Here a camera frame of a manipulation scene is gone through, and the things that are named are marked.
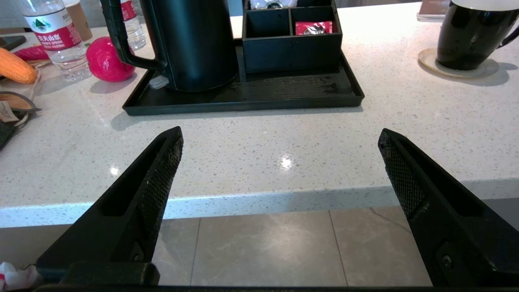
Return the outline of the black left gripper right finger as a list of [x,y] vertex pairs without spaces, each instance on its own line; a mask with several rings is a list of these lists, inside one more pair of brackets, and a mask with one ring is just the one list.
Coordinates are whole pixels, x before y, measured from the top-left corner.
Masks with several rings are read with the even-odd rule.
[[517,287],[517,229],[404,135],[377,144],[432,285]]

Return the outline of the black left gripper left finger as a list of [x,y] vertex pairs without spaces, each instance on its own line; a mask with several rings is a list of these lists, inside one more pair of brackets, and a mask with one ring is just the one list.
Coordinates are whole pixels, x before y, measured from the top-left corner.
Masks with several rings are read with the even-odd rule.
[[180,127],[159,134],[39,257],[37,268],[150,261],[182,153]]

